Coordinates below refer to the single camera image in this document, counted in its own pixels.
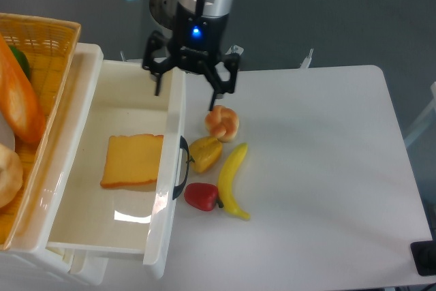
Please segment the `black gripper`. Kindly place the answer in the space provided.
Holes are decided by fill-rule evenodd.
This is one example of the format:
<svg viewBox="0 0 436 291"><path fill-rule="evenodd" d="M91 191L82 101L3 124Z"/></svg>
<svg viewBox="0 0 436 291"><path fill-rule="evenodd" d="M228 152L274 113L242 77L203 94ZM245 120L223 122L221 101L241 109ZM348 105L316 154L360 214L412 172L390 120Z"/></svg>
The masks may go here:
<svg viewBox="0 0 436 291"><path fill-rule="evenodd" d="M146 43L142 68L150 72L156 83L155 96L160 94L162 77L166 72L177 66L198 73L200 61L202 74L213 88L209 111L213 110L217 98L225 93L234 93L240 55L235 52L221 57L221 41L227 23L227 15L197 17L186 8L178 7L170 39L159 31L152 32ZM163 48L168 55L163 61L157 62L155 53ZM229 74L227 80L222 80L217 72L216 66L221 63Z"/></svg>

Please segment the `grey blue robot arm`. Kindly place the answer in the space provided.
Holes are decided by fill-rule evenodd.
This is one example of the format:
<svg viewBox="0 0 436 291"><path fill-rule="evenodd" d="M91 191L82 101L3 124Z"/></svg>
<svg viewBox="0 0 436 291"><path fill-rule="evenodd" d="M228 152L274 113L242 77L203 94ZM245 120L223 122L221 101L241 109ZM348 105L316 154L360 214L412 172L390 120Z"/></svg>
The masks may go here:
<svg viewBox="0 0 436 291"><path fill-rule="evenodd" d="M232 2L149 0L151 16L159 28L148 37L142 67L155 81L156 95L163 75L175 67L204 76L213 88L213 99L234 92L240 53L221 51Z"/></svg>

